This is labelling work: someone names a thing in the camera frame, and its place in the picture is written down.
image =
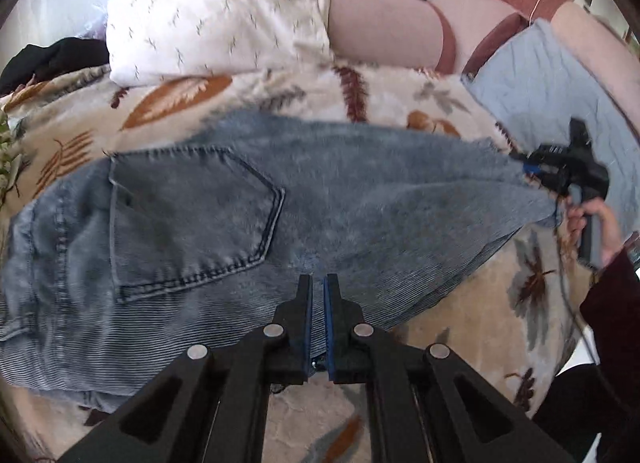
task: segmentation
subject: black pants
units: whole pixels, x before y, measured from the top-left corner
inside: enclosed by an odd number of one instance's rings
[[[596,366],[585,364],[554,379],[533,421],[582,463],[598,433],[598,456],[606,451],[625,415],[606,393]]]

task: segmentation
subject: cable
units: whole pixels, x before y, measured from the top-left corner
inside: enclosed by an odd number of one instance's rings
[[[580,327],[580,321],[578,320],[577,314],[574,311],[574,308],[571,306],[571,301],[569,300],[569,297],[566,293],[566,288],[564,285],[564,262],[562,261],[562,244],[560,242],[560,231],[559,231],[559,223],[558,223],[558,207],[560,205],[560,191],[556,193],[558,195],[556,196],[556,210],[554,211],[554,232],[556,235],[556,248],[558,251],[558,265],[559,265],[558,271],[560,275],[560,293],[562,294],[562,301],[564,302],[564,306],[569,312],[569,315],[571,316],[573,326],[580,332],[580,338],[582,338],[582,340],[584,341],[584,344],[587,348],[587,352],[589,353],[589,358],[591,359],[591,362],[595,366],[598,379],[602,383],[602,386],[604,387],[607,394],[617,404],[617,406],[620,407],[620,409],[622,409],[623,411],[625,411],[627,415],[629,415],[632,412],[631,407],[626,405],[620,399],[620,396],[618,396],[618,393],[616,393],[615,389],[613,388],[609,380],[607,380],[607,377],[602,372],[602,369],[600,368],[600,364],[598,363],[596,356],[593,353],[593,349],[591,348],[589,340],[587,339],[586,335],[584,334],[584,331]]]

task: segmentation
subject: human hand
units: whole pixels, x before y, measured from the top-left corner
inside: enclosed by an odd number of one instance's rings
[[[620,253],[624,245],[620,226],[616,216],[613,214],[613,210],[601,198],[592,199],[579,206],[570,206],[566,213],[569,218],[568,230],[571,234],[572,242],[576,244],[580,240],[585,226],[587,226],[587,220],[584,218],[585,214],[597,215],[602,222],[602,265],[606,268]]]

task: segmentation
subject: pocket stitching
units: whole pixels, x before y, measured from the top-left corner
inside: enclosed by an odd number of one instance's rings
[[[115,182],[113,177],[113,170],[116,165],[116,158],[118,156],[139,156],[141,154],[146,154],[147,156],[150,154],[155,155],[164,155],[169,154],[171,152],[218,152],[225,154],[230,157],[233,161],[240,164],[244,169],[249,171],[253,176],[258,178],[258,180],[265,185],[271,194],[273,195],[273,203],[271,204],[271,211],[269,216],[267,217],[264,231],[262,233],[262,239],[260,243],[258,243],[255,252],[252,255],[247,256],[245,260],[240,260],[232,265],[225,266],[224,268],[216,268],[216,269],[207,269],[205,271],[201,271],[199,273],[195,273],[189,277],[180,277],[178,279],[171,279],[169,281],[159,281],[148,284],[136,284],[135,286],[127,286],[125,284],[116,284],[116,301],[119,303],[131,302],[134,300],[146,299],[147,297],[152,297],[154,295],[162,295],[164,293],[174,293],[183,289],[190,289],[194,286],[199,286],[200,284],[204,284],[210,281],[216,281],[218,279],[223,278],[227,275],[232,275],[234,273],[238,273],[240,271],[244,271],[245,269],[253,268],[254,266],[259,265],[266,258],[267,251],[269,250],[269,245],[271,244],[271,239],[273,238],[273,233],[275,230],[276,223],[278,221],[278,217],[282,210],[282,206],[284,204],[284,196],[286,194],[283,188],[276,187],[270,179],[267,178],[263,173],[258,171],[254,166],[248,163],[246,160],[239,157],[237,154],[233,153],[228,147],[219,147],[219,146],[180,146],[180,147],[170,147],[170,148],[160,148],[160,149],[152,149],[152,150],[137,150],[128,152],[125,154],[113,154],[111,155],[111,172],[109,175],[110,182],[113,185],[112,191],[112,205],[114,208],[115,195],[117,194],[118,184]],[[111,213],[110,216],[110,247],[111,247],[111,261],[114,259],[115,252],[115,241],[113,234],[111,231],[114,229],[114,216],[115,211]],[[112,275],[114,284],[117,281],[116,278],[116,267],[112,264]]]

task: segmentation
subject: metal rivet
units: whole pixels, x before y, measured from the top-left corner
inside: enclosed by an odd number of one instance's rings
[[[358,337],[370,337],[373,334],[373,328],[370,324],[357,324],[356,327],[353,328],[353,332]]]
[[[429,348],[429,352],[433,358],[445,359],[450,355],[451,350],[444,344],[434,344]]]
[[[202,344],[196,344],[187,349],[187,356],[191,360],[200,360],[201,358],[206,357],[208,352],[209,350],[206,346],[203,346]]]
[[[284,328],[280,324],[267,324],[262,332],[269,338],[275,338],[284,333]]]

